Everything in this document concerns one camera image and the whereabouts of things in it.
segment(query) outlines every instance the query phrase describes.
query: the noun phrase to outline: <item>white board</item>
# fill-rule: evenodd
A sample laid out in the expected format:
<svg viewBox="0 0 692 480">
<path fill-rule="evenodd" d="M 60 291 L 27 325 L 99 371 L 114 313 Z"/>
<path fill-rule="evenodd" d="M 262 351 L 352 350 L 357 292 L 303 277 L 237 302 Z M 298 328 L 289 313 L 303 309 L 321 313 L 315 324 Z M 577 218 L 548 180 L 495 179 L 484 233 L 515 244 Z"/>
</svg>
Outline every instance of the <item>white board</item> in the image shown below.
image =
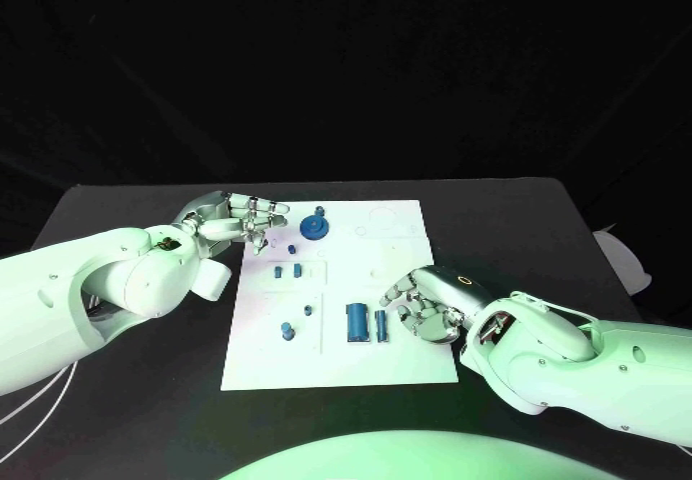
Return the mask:
<svg viewBox="0 0 692 480">
<path fill-rule="evenodd" d="M 423 342 L 387 310 L 390 342 L 378 343 L 380 298 L 400 278 L 433 264 L 419 201 L 289 203 L 289 226 L 272 229 L 262 256 L 246 246 L 223 390 L 455 383 L 452 348 Z M 329 234 L 300 235 L 325 207 Z M 296 246 L 296 254 L 289 253 Z M 303 275 L 295 278 L 293 265 Z M 283 268 L 275 278 L 275 268 Z M 347 341 L 347 305 L 368 305 L 370 343 Z M 313 314 L 305 315 L 311 305 Z M 296 337 L 286 341 L 282 324 Z"/>
</svg>

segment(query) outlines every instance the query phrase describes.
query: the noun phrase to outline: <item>blue cylinder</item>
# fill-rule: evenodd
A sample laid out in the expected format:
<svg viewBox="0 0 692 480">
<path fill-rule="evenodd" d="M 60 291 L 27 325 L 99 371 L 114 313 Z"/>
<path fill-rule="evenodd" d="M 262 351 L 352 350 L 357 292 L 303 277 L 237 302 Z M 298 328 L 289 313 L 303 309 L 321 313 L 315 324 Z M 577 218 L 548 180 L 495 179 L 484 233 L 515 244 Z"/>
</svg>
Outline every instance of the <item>blue cylinder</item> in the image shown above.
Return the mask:
<svg viewBox="0 0 692 480">
<path fill-rule="evenodd" d="M 293 337 L 296 336 L 296 330 L 292 328 L 292 324 L 289 322 L 282 324 L 282 335 L 285 340 L 293 340 Z"/>
<path fill-rule="evenodd" d="M 378 322 L 378 343 L 390 341 L 387 338 L 387 314 L 384 310 L 375 312 L 375 321 Z"/>
<path fill-rule="evenodd" d="M 370 342 L 368 306 L 365 303 L 352 303 L 351 305 L 347 305 L 347 315 L 349 316 L 349 342 Z"/>
<path fill-rule="evenodd" d="M 309 240 L 319 240 L 325 238 L 329 233 L 329 222 L 325 218 L 325 209 L 318 207 L 315 209 L 315 215 L 311 215 L 300 222 L 300 234 Z"/>
</svg>

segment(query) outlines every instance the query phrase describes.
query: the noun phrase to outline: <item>robotic hand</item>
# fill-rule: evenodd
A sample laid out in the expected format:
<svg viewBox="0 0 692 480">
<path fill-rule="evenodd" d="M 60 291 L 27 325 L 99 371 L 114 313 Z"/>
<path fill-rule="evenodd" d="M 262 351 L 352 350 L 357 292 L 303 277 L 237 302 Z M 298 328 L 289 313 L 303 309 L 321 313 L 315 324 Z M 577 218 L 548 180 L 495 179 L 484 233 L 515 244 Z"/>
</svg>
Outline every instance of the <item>robotic hand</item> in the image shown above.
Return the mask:
<svg viewBox="0 0 692 480">
<path fill-rule="evenodd" d="M 211 258 L 231 242 L 251 242 L 259 255 L 287 212 L 280 203 L 213 192 L 172 225 L 120 228 L 2 260 L 0 395 L 166 315 L 191 290 L 217 301 L 231 270 Z M 86 295 L 102 301 L 89 311 Z"/>
<path fill-rule="evenodd" d="M 468 330 L 462 364 L 520 411 L 566 407 L 612 429 L 692 445 L 690 330 L 603 321 L 522 292 L 495 299 L 436 266 L 396 283 L 381 305 L 404 293 L 404 327 L 439 344 Z"/>
</svg>

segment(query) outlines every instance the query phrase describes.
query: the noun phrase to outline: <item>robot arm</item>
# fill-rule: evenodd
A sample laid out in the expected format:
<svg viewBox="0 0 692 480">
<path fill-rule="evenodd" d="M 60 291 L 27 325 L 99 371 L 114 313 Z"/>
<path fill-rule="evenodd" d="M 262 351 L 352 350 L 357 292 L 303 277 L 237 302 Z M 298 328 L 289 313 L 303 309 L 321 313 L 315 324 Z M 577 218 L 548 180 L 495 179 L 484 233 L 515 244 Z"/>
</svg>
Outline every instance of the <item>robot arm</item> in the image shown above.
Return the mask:
<svg viewBox="0 0 692 480">
<path fill-rule="evenodd" d="M 211 260 L 231 241 L 267 246 L 289 207 L 214 192 L 174 225 L 122 228 L 0 261 L 0 395 L 99 350 L 135 325 L 166 315 L 192 290 L 220 298 L 231 278 Z M 103 303 L 86 311 L 84 294 Z"/>
<path fill-rule="evenodd" d="M 520 411 L 567 407 L 616 430 L 692 444 L 690 330 L 603 321 L 522 292 L 494 299 L 435 266 L 397 282 L 383 306 L 404 293 L 404 327 L 433 343 L 468 329 L 462 364 Z"/>
</svg>

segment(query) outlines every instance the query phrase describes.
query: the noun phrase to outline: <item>table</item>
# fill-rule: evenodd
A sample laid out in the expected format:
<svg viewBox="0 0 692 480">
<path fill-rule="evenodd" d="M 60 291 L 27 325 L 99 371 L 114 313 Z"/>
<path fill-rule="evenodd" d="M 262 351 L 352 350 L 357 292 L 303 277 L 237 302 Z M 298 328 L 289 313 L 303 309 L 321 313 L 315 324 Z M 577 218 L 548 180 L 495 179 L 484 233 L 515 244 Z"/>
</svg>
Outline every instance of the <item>table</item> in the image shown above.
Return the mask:
<svg viewBox="0 0 692 480">
<path fill-rule="evenodd" d="M 498 295 L 521 289 L 602 318 L 639 321 L 566 189 L 546 178 L 77 186 L 37 247 L 116 227 L 166 224 L 191 199 L 218 189 L 277 201 L 419 199 L 437 264 Z M 218 257 L 234 272 L 241 256 L 236 247 Z M 217 304 L 191 294 L 174 313 L 80 362 L 53 419 L 0 476 L 218 478 L 311 441 L 429 429 L 522 442 L 626 478 L 692 478 L 692 461 L 675 446 L 612 431 L 566 409 L 522 414 L 459 364 L 459 384 L 221 392 L 237 284 L 234 275 Z M 0 412 L 40 386 L 2 397 Z M 3 425 L 2 445 L 24 438 L 57 393 Z"/>
</svg>

